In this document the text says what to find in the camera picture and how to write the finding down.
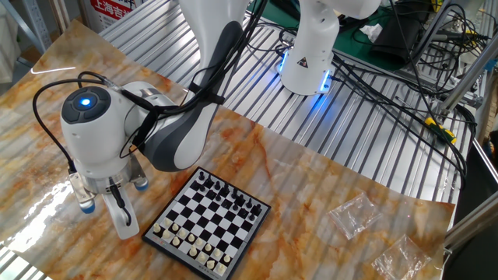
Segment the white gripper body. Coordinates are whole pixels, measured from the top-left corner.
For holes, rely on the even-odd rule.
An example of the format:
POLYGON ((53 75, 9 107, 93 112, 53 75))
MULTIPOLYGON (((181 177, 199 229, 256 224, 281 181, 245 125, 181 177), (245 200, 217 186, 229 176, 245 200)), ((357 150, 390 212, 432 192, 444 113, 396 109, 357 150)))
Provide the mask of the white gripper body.
POLYGON ((112 194, 104 194, 103 199, 119 238, 126 240, 139 233, 139 224, 126 190, 119 189, 118 192, 124 201, 123 208, 118 206, 117 200, 112 194))

